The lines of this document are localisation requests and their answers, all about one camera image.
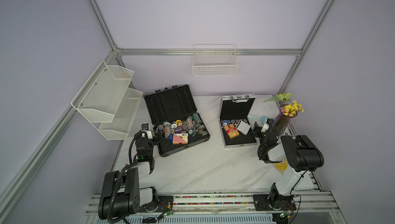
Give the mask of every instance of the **purple glass vase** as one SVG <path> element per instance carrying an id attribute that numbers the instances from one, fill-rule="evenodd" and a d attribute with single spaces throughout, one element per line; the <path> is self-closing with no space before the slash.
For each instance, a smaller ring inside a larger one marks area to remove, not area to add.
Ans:
<path id="1" fill-rule="evenodd" d="M 280 106 L 280 110 L 282 109 L 282 108 L 284 108 L 286 106 L 286 104 L 283 104 L 283 105 L 281 105 Z M 282 114 L 281 112 L 277 115 L 277 117 L 274 119 L 274 128 L 275 128 L 275 130 L 276 130 L 276 132 L 277 132 L 277 134 L 279 135 L 279 136 L 281 136 L 284 132 L 285 132 L 285 128 L 287 128 L 287 125 L 288 125 L 288 123 L 289 123 L 289 120 L 291 119 L 291 118 L 293 118 L 293 117 L 289 117 L 289 116 L 286 116 L 286 115 L 284 115 L 284 114 Z"/>

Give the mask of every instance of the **poker chip case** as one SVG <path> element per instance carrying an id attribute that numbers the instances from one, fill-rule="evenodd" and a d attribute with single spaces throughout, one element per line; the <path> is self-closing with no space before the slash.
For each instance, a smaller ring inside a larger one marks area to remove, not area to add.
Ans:
<path id="1" fill-rule="evenodd" d="M 147 104 L 151 122 L 155 126 L 154 130 L 158 125 L 161 125 L 165 121 L 170 123 L 178 119 L 184 121 L 188 116 L 197 113 L 198 111 L 189 85 L 183 85 L 165 91 L 160 91 L 155 94 L 146 95 L 144 96 L 144 99 Z M 210 133 L 207 133 L 205 136 L 196 134 L 195 137 L 189 135 L 188 144 L 173 144 L 169 139 L 164 138 L 163 141 L 158 144 L 159 155 L 161 157 L 166 157 L 186 148 L 208 141 L 209 138 Z"/>
<path id="2" fill-rule="evenodd" d="M 252 134 L 252 128 L 247 135 L 240 133 L 239 136 L 230 138 L 222 126 L 222 121 L 247 120 L 248 114 L 255 101 L 254 94 L 223 96 L 220 104 L 220 126 L 225 148 L 256 145 L 258 142 Z"/>

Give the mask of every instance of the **blue poker chip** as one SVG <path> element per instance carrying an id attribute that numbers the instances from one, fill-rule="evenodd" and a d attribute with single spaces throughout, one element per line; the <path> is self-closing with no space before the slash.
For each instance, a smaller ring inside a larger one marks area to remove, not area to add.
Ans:
<path id="1" fill-rule="evenodd" d="M 221 124 L 222 124 L 223 127 L 225 127 L 225 126 L 230 124 L 230 121 L 225 119 L 225 120 L 222 121 Z"/>

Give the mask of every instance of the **wire mesh shelf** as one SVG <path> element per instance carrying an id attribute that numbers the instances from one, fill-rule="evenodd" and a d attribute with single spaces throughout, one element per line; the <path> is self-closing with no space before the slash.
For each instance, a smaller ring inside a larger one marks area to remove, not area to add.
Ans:
<path id="1" fill-rule="evenodd" d="M 235 44 L 194 44 L 194 77 L 236 76 L 237 67 Z"/>
<path id="2" fill-rule="evenodd" d="M 124 140 L 128 137 L 143 93 L 127 88 L 111 123 L 101 123 L 99 132 L 107 140 Z"/>
<path id="3" fill-rule="evenodd" d="M 78 93 L 72 106 L 89 121 L 107 140 L 123 140 L 129 135 L 131 125 L 143 93 L 129 88 L 133 71 L 106 65 L 83 98 Z"/>

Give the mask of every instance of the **black cable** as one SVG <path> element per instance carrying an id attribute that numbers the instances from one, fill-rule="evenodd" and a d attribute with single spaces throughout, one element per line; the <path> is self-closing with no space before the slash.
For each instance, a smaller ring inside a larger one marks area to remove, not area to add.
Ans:
<path id="1" fill-rule="evenodd" d="M 296 218 L 296 215 L 297 215 L 297 213 L 299 212 L 299 208 L 300 208 L 300 203 L 302 202 L 302 195 L 299 195 L 299 206 L 297 207 L 297 211 L 296 211 L 296 214 L 294 215 L 294 217 L 292 218 L 292 221 L 290 221 L 288 224 L 291 224 L 294 220 L 295 220 L 295 218 Z"/>
<path id="2" fill-rule="evenodd" d="M 160 214 L 160 216 L 158 216 L 158 217 L 148 217 L 148 218 L 145 218 L 145 219 L 143 219 L 143 220 L 141 221 L 141 223 L 156 223 L 156 222 L 158 222 L 159 220 L 163 219 L 163 218 L 165 217 L 165 213 L 166 213 L 166 212 L 169 212 L 170 210 L 171 210 L 171 208 L 167 207 L 167 208 L 165 209 L 165 211 L 164 211 L 163 213 Z"/>
<path id="3" fill-rule="evenodd" d="M 159 140 L 159 142 L 163 140 L 163 136 L 162 136 L 161 134 L 159 134 L 159 133 L 157 133 L 157 132 L 154 132 L 154 131 L 152 131 L 152 130 L 147 130 L 147 131 L 150 131 L 150 132 L 152 132 L 152 133 L 155 133 L 157 136 L 159 135 L 159 136 L 161 137 L 161 139 Z"/>
<path id="4" fill-rule="evenodd" d="M 113 219 L 114 200 L 115 200 L 116 194 L 119 191 L 119 188 L 121 187 L 121 181 L 122 181 L 122 177 L 123 177 L 125 171 L 135 165 L 136 165 L 136 163 L 131 163 L 130 165 L 127 165 L 124 168 L 122 168 L 121 172 L 118 175 L 118 178 L 116 179 L 116 183 L 113 188 L 113 192 L 111 193 L 110 203 L 108 205 L 108 210 L 107 210 L 108 223 L 111 223 L 111 224 L 116 223 L 116 222 L 122 220 L 122 218 L 124 218 L 124 217 L 117 217 L 117 218 Z"/>
<path id="5" fill-rule="evenodd" d="M 128 222 L 128 220 L 126 220 L 126 218 L 122 218 L 122 221 L 124 221 L 126 224 L 130 224 L 130 222 Z"/>
<path id="6" fill-rule="evenodd" d="M 302 153 L 299 152 L 298 149 L 296 149 L 296 151 L 299 153 L 299 155 L 301 155 L 301 156 L 303 157 L 303 159 L 304 159 L 304 160 L 306 161 L 306 163 L 307 163 L 307 167 L 310 169 L 309 162 L 306 160 L 306 158 L 302 155 Z"/>
<path id="7" fill-rule="evenodd" d="M 299 183 L 299 181 L 304 177 L 304 174 L 307 173 L 307 171 L 308 171 L 308 170 L 306 170 L 306 171 L 300 176 L 299 180 L 296 182 L 296 184 L 294 184 L 294 187 L 291 188 L 291 192 L 290 192 L 291 194 L 292 194 L 292 191 L 295 189 L 296 185 Z"/>
<path id="8" fill-rule="evenodd" d="M 270 124 L 269 124 L 269 134 L 267 135 L 266 142 L 261 143 L 261 145 L 259 145 L 259 147 L 258 147 L 258 157 L 259 157 L 260 160 L 263 160 L 263 159 L 264 159 L 264 155 L 265 155 L 266 153 L 268 153 L 270 149 L 274 148 L 274 147 L 277 145 L 277 144 L 276 144 L 276 145 L 274 145 L 274 146 L 271 146 L 271 147 L 270 147 L 269 149 L 267 149 L 264 153 L 261 152 L 262 147 L 263 147 L 263 146 L 267 143 L 267 141 L 270 139 L 270 133 L 271 133 L 271 131 L 274 130 L 274 131 L 277 133 L 277 137 L 280 137 L 279 134 L 278 134 L 278 132 L 277 132 L 276 129 L 274 128 L 273 121 L 270 120 L 269 123 L 270 123 Z"/>
<path id="9" fill-rule="evenodd" d="M 134 135 L 134 138 L 133 138 L 133 140 L 131 141 L 131 143 L 130 143 L 130 146 L 129 146 L 129 163 L 130 164 L 132 164 L 132 160 L 131 160 L 131 148 L 132 148 L 132 146 L 133 146 L 133 143 L 136 141 L 136 139 L 141 135 L 141 134 L 145 134 L 146 135 L 146 137 L 148 137 L 148 135 L 147 135 L 147 132 L 145 132 L 145 131 L 139 131 L 138 133 L 136 133 L 135 135 Z"/>

